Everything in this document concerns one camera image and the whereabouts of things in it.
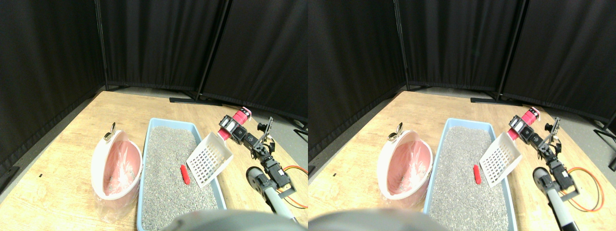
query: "black stand foot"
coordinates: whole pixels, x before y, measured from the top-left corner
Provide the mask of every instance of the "black stand foot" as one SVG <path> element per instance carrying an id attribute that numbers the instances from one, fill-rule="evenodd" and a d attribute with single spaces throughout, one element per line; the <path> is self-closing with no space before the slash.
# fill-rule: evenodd
<path id="1" fill-rule="evenodd" d="M 307 135 L 308 136 L 308 132 L 307 131 L 302 131 L 299 129 L 293 129 L 293 131 L 295 132 L 295 134 L 297 134 L 298 136 L 302 137 L 302 139 L 304 141 L 306 141 L 306 143 L 308 143 L 308 139 L 306 139 L 304 136 L 302 136 L 301 134 Z"/>
<path id="2" fill-rule="evenodd" d="M 294 119 L 286 118 L 286 120 L 289 121 L 291 124 L 293 124 L 293 126 L 295 126 L 297 128 L 297 129 L 293 129 L 295 134 L 297 134 L 298 136 L 302 137 L 302 139 L 308 143 L 308 139 L 306 139 L 304 136 L 302 136 L 302 134 L 308 136 L 308 123 L 307 122 L 302 122 L 302 121 L 298 120 L 298 122 L 300 122 L 302 124 L 302 126 L 300 126 L 297 123 L 295 123 Z"/>
<path id="3" fill-rule="evenodd" d="M 423 89 L 428 89 L 430 87 L 431 86 L 421 86 L 421 87 L 416 87 L 416 88 L 413 88 L 413 89 L 409 89 L 407 91 L 419 91 L 419 90 L 423 90 Z"/>
<path id="4" fill-rule="evenodd" d="M 117 90 L 121 90 L 124 88 L 129 88 L 130 86 L 118 86 L 116 88 L 109 88 L 107 91 L 117 91 Z"/>
<path id="5" fill-rule="evenodd" d="M 596 133 L 596 134 L 597 134 L 597 136 L 604 135 L 604 136 L 610 137 L 610 138 L 612 138 L 612 139 L 614 140 L 614 142 L 616 142 L 616 136 L 614 136 L 614 135 L 612 135 L 612 134 L 609 134 L 609 133 L 607 133 L 607 132 L 600 131 L 600 130 L 597 130 L 597 129 L 595 129 L 595 130 L 594 130 L 594 133 Z M 610 162 L 610 165 L 608 165 L 608 167 L 609 167 L 612 171 L 616 172 L 616 158 L 614 158 L 614 159 L 612 160 L 612 162 Z"/>
<path id="6" fill-rule="evenodd" d="M 217 100 L 194 100 L 194 99 L 182 99 L 182 98 L 169 98 L 169 102 L 222 106 L 222 103 L 220 103 L 220 101 L 217 101 Z"/>
<path id="7" fill-rule="evenodd" d="M 471 103 L 489 103 L 489 104 L 502 104 L 502 105 L 512 105 L 512 106 L 522 106 L 521 103 L 516 102 L 516 101 L 495 100 L 495 99 L 481 99 L 481 98 L 471 98 Z"/>
<path id="8" fill-rule="evenodd" d="M 3 193 L 6 187 L 13 181 L 15 176 L 17 176 L 17 171 L 19 171 L 19 167 L 13 166 L 9 169 L 9 171 L 5 172 L 0 177 L 0 193 Z"/>

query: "metal clip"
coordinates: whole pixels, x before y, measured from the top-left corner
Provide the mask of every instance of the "metal clip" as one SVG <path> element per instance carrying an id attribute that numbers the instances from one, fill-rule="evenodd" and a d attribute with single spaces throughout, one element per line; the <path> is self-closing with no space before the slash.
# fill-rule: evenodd
<path id="1" fill-rule="evenodd" d="M 387 137 L 387 140 L 389 141 L 396 140 L 398 136 L 400 136 L 401 132 L 402 132 L 402 123 L 398 124 L 398 128 L 395 130 L 395 132 L 393 132 L 392 134 L 389 134 L 389 136 Z"/>
<path id="2" fill-rule="evenodd" d="M 113 124 L 111 125 L 111 132 L 108 132 L 107 134 L 105 134 L 105 136 L 103 136 L 103 140 L 105 141 L 111 140 L 111 137 L 113 137 L 114 134 L 115 134 L 115 122 L 113 122 Z"/>

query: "robotic arm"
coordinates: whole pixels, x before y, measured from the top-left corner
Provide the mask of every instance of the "robotic arm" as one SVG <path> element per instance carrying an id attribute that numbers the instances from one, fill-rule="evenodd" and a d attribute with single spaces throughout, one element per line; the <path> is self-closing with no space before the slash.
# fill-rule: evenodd
<path id="1" fill-rule="evenodd" d="M 534 108 L 531 108 L 529 112 L 538 116 L 538 112 L 536 112 Z M 539 190 L 548 198 L 548 205 L 554 213 L 560 230 L 579 230 L 564 204 L 565 201 L 579 195 L 580 192 L 571 175 L 567 173 L 565 166 L 558 160 L 558 153 L 560 153 L 562 149 L 561 142 L 556 137 L 556 133 L 560 128 L 560 118 L 557 117 L 553 125 L 545 124 L 545 130 L 550 132 L 545 139 L 542 139 L 535 133 L 529 124 L 527 124 L 528 121 L 528 119 L 520 118 L 517 115 L 514 116 L 509 122 L 511 126 L 509 133 L 512 134 L 515 132 L 525 144 L 537 150 L 538 158 L 546 161 L 546 165 L 549 167 L 549 173 L 547 169 L 539 167 L 533 171 L 533 178 Z M 554 176 L 554 181 L 552 181 L 550 174 Z M 560 197 L 558 192 L 571 186 L 573 186 L 575 190 Z"/>
<path id="2" fill-rule="evenodd" d="M 263 172 L 258 167 L 250 167 L 246 171 L 248 183 L 261 194 L 265 202 L 272 209 L 272 212 L 297 222 L 293 213 L 291 213 L 284 202 L 282 202 L 283 198 L 296 191 L 295 187 L 293 186 L 291 177 L 282 170 L 280 163 L 272 156 L 272 152 L 275 150 L 275 143 L 271 142 L 266 144 L 269 130 L 274 119 L 270 117 L 267 124 L 259 123 L 257 130 L 262 131 L 263 135 L 261 138 L 257 139 L 254 135 L 248 133 L 246 128 L 241 125 L 243 123 L 239 123 L 235 117 L 236 116 L 231 117 L 225 115 L 219 123 L 221 131 L 228 132 L 228 134 L 230 134 L 228 137 L 235 143 L 244 145 L 244 147 L 248 148 L 253 159 L 258 159 L 263 169 L 265 169 L 265 172 Z M 286 185 L 290 185 L 290 188 L 280 194 L 276 192 L 276 189 L 283 188 Z"/>

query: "litter scoop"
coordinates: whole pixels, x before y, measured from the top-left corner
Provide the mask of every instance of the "litter scoop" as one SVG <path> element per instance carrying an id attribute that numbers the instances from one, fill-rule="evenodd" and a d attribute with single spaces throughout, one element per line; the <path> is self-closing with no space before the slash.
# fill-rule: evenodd
<path id="1" fill-rule="evenodd" d="M 511 121 L 510 123 L 525 122 L 531 125 L 539 118 L 539 110 L 532 107 L 524 114 L 522 120 Z M 481 156 L 479 164 L 487 178 L 490 188 L 501 182 L 522 160 L 522 153 L 517 149 L 516 143 L 513 141 L 518 138 L 515 128 L 511 128 L 508 132 L 503 132 L 490 144 L 490 147 Z"/>
<path id="2" fill-rule="evenodd" d="M 228 121 L 225 125 L 235 122 L 244 124 L 246 120 L 251 118 L 251 115 L 252 112 L 243 107 L 233 116 L 235 121 Z M 233 159 L 233 153 L 227 148 L 225 143 L 229 136 L 230 134 L 224 131 L 224 129 L 220 129 L 216 134 L 210 132 L 186 160 L 188 168 L 195 177 L 199 188 L 208 185 Z"/>

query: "black cable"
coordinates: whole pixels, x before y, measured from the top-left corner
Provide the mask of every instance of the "black cable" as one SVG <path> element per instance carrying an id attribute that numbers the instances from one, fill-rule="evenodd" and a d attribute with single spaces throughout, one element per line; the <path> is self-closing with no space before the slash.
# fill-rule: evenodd
<path id="1" fill-rule="evenodd" d="M 575 171 L 578 171 L 578 170 L 583 171 L 582 169 L 574 169 L 574 170 L 573 170 L 573 171 L 571 171 L 571 172 L 575 172 Z M 597 183 L 597 180 L 596 180 L 595 178 L 593 178 L 593 182 L 594 182 L 594 186 L 597 188 L 597 203 L 595 204 L 594 208 L 593 208 L 593 209 L 591 209 L 591 210 L 595 210 L 595 209 L 597 209 L 597 207 L 599 206 L 599 201 L 601 201 L 601 194 L 600 194 L 600 191 L 599 191 L 599 184 Z M 579 211 L 582 211 L 582 212 L 584 212 L 584 213 L 589 213 L 589 211 L 582 210 L 582 209 L 578 208 L 577 206 L 575 206 L 573 203 L 571 203 L 571 200 L 568 200 L 568 202 L 569 202 L 569 204 L 571 204 L 571 206 L 573 206 L 575 209 L 577 209 L 577 210 L 579 210 Z"/>
<path id="2" fill-rule="evenodd" d="M 286 197 L 285 197 L 285 201 L 286 201 L 287 203 L 289 203 L 289 205 L 291 205 L 291 206 L 293 206 L 293 207 L 295 207 L 295 208 L 298 208 L 298 209 L 306 209 L 306 208 L 302 208 L 302 207 L 299 207 L 299 206 L 295 206 L 294 204 L 292 204 L 291 202 L 289 202 L 288 200 L 286 200 Z"/>

